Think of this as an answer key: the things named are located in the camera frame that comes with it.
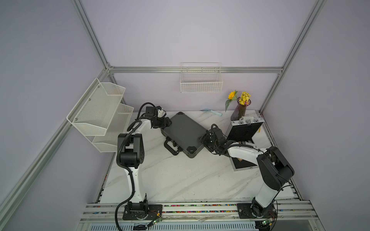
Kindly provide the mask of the silver aluminium poker case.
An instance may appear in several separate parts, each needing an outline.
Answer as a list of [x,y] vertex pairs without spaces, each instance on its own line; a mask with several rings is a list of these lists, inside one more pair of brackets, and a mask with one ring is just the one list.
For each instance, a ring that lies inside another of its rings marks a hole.
[[255,116],[243,116],[239,120],[232,120],[226,132],[227,139],[237,144],[248,145],[241,149],[231,148],[229,151],[236,154],[231,157],[231,164],[235,171],[257,168],[257,156],[261,153],[252,141],[253,136],[261,128],[264,119]]

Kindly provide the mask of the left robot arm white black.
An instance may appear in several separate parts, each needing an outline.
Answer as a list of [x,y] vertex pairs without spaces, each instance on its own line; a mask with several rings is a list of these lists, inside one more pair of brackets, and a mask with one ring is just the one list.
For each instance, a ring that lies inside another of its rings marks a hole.
[[125,213],[147,214],[149,205],[146,194],[142,192],[139,167],[144,162],[143,134],[150,129],[162,129],[171,125],[171,120],[162,107],[153,103],[144,103],[135,120],[129,125],[126,133],[118,135],[117,166],[125,169],[131,194],[119,206],[127,204]]

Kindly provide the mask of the dark grey poker case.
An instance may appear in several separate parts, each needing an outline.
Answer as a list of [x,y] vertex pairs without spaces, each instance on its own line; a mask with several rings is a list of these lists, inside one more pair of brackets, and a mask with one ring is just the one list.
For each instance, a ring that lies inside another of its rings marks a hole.
[[194,158],[204,147],[200,138],[206,129],[183,112],[175,114],[170,121],[170,126],[161,129],[166,138],[164,147],[174,156],[183,152]]

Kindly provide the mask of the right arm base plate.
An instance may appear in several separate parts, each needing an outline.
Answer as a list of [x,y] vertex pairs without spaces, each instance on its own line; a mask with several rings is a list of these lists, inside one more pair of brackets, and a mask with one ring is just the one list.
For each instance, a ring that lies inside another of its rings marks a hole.
[[237,211],[240,219],[276,218],[277,212],[272,204],[266,208],[253,203],[238,203]]

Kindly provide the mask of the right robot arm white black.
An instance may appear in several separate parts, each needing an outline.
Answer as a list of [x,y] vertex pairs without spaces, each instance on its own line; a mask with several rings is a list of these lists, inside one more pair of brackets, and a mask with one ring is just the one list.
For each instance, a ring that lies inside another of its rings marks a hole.
[[294,169],[277,147],[262,150],[252,144],[228,140],[215,124],[199,141],[215,155],[241,159],[259,167],[264,183],[250,204],[238,204],[241,218],[263,218],[277,211],[276,197],[294,175]]

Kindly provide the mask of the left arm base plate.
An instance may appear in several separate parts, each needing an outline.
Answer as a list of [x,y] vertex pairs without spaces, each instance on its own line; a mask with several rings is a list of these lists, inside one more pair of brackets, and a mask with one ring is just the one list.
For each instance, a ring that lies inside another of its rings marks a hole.
[[162,214],[163,205],[148,204],[140,205],[139,203],[128,204],[125,206],[123,220],[153,220],[157,214]]

